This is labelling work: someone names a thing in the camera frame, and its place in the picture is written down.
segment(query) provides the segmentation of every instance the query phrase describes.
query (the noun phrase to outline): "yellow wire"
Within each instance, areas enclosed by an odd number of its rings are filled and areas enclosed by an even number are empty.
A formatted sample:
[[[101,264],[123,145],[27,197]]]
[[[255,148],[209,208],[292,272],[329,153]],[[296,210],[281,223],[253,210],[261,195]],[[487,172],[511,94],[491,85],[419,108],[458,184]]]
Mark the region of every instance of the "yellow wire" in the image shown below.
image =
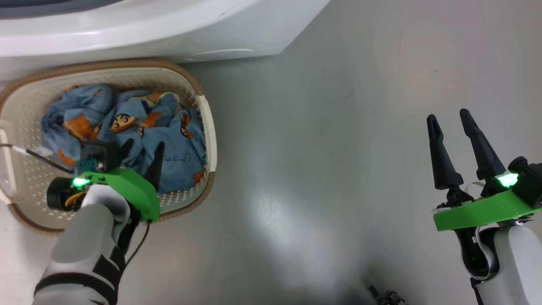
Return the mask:
[[[72,203],[72,200],[77,200],[79,197],[83,196],[83,194],[86,194],[86,192],[81,192],[81,193],[77,193],[70,196],[68,199],[66,199],[66,202],[64,202],[64,205],[69,206]]]

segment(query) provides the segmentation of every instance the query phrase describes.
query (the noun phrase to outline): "glossy floor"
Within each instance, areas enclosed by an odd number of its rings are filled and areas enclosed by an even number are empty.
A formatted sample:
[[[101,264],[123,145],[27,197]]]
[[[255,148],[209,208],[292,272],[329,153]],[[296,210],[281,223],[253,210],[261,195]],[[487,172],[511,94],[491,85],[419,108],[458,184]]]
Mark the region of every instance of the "glossy floor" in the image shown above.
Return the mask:
[[[215,186],[152,225],[119,304],[357,304],[371,283],[412,305],[473,304],[456,238],[432,222],[445,192],[425,118],[466,182],[462,107],[505,165],[542,161],[541,5],[333,0],[279,56],[187,66],[215,118]],[[28,304],[55,239],[5,207],[0,220],[0,295]]]

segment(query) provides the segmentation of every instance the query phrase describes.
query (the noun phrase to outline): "robotic arm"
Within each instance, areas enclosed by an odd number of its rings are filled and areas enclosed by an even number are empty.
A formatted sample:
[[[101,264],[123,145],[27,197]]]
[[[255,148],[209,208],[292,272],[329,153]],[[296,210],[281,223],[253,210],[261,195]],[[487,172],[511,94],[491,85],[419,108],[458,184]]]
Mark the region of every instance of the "robotic arm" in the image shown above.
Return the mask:
[[[470,112],[460,111],[478,164],[478,179],[485,180],[481,198],[474,199],[459,186],[463,178],[451,163],[443,133],[434,115],[427,118],[435,188],[448,189],[446,203],[434,210],[438,231],[452,230],[461,246],[465,268],[479,305],[535,305],[542,301],[542,244],[523,223],[542,209],[542,163],[518,157],[508,169],[517,182],[502,183],[505,167],[478,128]],[[498,227],[482,228],[497,224]]]
[[[83,142],[81,156],[87,158],[78,163],[82,178],[59,177],[50,184],[48,206],[77,214],[53,249],[33,305],[117,303],[119,282],[131,259],[126,262],[125,254],[133,232],[145,221],[146,237],[150,222],[160,215],[156,190],[164,144],[154,152],[144,176],[118,168],[131,145],[119,150],[116,143]]]

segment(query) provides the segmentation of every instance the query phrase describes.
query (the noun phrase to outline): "blue cloth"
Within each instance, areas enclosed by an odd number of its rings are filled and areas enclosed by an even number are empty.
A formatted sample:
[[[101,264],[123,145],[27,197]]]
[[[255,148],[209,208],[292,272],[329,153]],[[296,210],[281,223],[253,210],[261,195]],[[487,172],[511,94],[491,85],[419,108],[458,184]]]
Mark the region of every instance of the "blue cloth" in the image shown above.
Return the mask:
[[[102,92],[106,92],[106,85],[93,86],[102,86]],[[78,102],[86,99],[72,91],[69,95],[71,104],[57,105],[62,100],[53,104],[42,119],[44,143],[49,149],[59,148],[68,154],[66,156],[79,160],[79,140],[64,128],[63,122],[55,120],[62,109],[70,113],[69,118],[85,116],[91,122],[93,137],[98,140],[115,141],[122,147],[132,139],[132,149],[121,166],[132,168],[141,175],[153,161],[158,144],[164,142],[159,193],[191,188],[203,176],[205,136],[199,113],[194,108],[183,109],[175,94],[134,90],[113,97],[109,88],[107,93],[112,101],[107,111],[103,111],[105,100],[96,100],[96,105],[89,109],[92,103]],[[87,96],[92,92],[82,93]]]

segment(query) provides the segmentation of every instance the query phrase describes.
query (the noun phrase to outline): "brown basket rim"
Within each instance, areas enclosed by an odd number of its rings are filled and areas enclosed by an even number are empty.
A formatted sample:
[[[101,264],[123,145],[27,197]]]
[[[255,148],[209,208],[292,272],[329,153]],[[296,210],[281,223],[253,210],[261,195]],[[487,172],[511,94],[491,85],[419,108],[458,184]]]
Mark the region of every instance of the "brown basket rim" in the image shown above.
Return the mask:
[[[70,74],[75,74],[75,73],[83,73],[83,72],[91,72],[91,71],[99,71],[99,70],[107,70],[107,69],[119,69],[119,68],[168,69],[184,77],[190,83],[190,85],[194,88],[198,96],[204,95],[203,89],[201,85],[198,83],[198,81],[192,75],[190,75],[190,73],[188,73],[187,70],[185,70],[184,68],[174,63],[161,61],[161,60],[152,60],[152,59],[110,60],[110,61],[83,63],[80,65],[56,68],[49,71],[39,72],[39,73],[35,73],[32,75],[17,79],[11,82],[10,84],[8,84],[0,92],[0,114],[2,113],[2,108],[4,107],[4,104],[8,100],[8,98],[15,91],[19,90],[21,87],[25,85],[28,85],[37,81],[46,80],[49,78],[62,77],[65,75],[70,75]],[[158,219],[158,222],[187,214],[191,212],[192,210],[194,210],[195,208],[197,208],[207,198],[207,196],[211,192],[211,188],[214,182],[215,182],[215,172],[213,171],[209,173],[209,177],[207,180],[207,184],[205,185],[205,189],[202,191],[202,193],[198,196],[196,200],[194,200],[192,203],[180,209],[161,214],[160,218]],[[11,215],[13,215],[13,217],[17,220],[17,222],[19,222],[25,228],[33,232],[36,232],[38,234],[45,235],[45,236],[60,236],[64,232],[64,229],[48,228],[48,227],[44,227],[35,223],[22,212],[17,202],[12,202],[8,204],[8,210],[11,213]]]

